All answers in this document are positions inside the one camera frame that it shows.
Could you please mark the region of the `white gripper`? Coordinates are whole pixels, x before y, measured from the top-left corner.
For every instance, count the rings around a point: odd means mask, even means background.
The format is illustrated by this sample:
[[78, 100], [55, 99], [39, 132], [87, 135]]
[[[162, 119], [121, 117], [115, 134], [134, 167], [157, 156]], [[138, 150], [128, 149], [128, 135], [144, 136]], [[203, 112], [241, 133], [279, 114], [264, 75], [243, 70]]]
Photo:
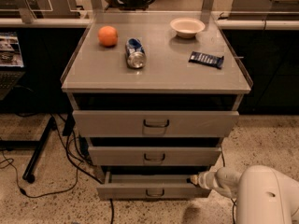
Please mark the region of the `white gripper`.
[[231, 168], [222, 167], [216, 172], [203, 172], [190, 177], [191, 183], [203, 189], [213, 189], [220, 195], [234, 199], [237, 196], [241, 174]]

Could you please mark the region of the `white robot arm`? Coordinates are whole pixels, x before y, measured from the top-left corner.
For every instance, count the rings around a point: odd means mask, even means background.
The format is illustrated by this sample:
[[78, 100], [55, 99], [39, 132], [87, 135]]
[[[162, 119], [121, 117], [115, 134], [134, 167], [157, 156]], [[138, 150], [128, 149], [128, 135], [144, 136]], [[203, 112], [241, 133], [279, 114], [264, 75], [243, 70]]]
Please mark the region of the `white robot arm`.
[[299, 182], [274, 168], [253, 165], [239, 173], [222, 167], [191, 175], [190, 182], [236, 199], [236, 224], [299, 224]]

